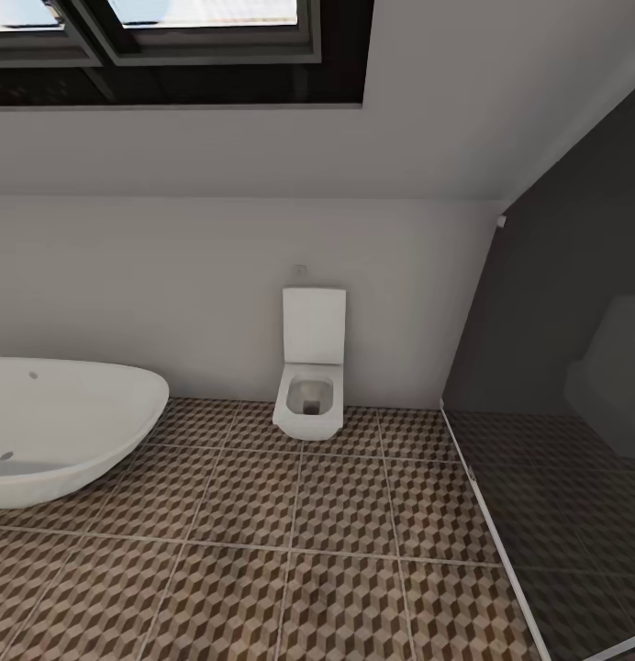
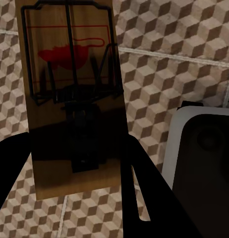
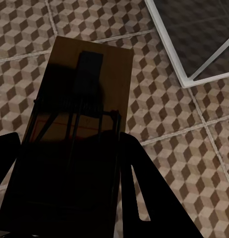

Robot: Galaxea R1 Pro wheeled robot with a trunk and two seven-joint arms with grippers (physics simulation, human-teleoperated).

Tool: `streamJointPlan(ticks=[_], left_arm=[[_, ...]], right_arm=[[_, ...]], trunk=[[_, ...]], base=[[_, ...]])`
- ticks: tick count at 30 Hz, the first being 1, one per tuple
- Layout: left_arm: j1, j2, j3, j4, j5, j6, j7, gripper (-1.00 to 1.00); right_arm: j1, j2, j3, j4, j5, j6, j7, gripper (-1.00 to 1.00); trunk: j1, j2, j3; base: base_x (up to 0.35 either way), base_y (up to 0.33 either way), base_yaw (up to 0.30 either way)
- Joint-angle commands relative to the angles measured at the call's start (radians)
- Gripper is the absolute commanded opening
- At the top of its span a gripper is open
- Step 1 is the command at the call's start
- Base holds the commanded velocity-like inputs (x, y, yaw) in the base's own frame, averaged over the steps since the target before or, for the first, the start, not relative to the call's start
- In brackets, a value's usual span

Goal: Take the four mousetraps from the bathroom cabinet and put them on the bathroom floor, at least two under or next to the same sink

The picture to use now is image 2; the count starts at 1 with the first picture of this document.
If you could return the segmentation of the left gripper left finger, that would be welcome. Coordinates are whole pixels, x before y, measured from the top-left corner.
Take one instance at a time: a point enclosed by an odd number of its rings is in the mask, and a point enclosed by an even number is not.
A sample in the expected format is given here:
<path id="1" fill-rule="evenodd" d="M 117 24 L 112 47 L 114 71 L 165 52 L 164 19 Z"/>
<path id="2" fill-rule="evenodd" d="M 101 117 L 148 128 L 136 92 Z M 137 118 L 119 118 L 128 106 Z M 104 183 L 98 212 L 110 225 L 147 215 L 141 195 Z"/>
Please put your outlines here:
<path id="1" fill-rule="evenodd" d="M 31 153 L 28 132 L 0 142 L 0 209 Z"/>

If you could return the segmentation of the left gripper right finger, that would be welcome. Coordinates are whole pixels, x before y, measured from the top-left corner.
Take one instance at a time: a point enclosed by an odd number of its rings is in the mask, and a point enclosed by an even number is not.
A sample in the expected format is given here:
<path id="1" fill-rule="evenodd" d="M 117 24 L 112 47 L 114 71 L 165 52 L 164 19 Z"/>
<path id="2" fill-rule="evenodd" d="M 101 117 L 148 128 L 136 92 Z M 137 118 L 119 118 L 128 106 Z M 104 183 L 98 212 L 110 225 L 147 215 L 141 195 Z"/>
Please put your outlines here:
<path id="1" fill-rule="evenodd" d="M 139 141 L 120 132 L 123 238 L 203 238 Z M 151 221 L 139 218 L 135 171 Z"/>

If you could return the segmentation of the mousetrap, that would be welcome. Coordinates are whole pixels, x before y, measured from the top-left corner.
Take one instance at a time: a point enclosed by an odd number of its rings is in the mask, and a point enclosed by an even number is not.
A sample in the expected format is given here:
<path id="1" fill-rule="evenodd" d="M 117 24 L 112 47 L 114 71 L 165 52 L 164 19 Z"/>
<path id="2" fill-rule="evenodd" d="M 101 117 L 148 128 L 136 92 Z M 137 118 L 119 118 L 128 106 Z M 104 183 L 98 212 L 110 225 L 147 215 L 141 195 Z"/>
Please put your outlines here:
<path id="1" fill-rule="evenodd" d="M 15 0 L 36 201 L 121 185 L 113 0 Z"/>

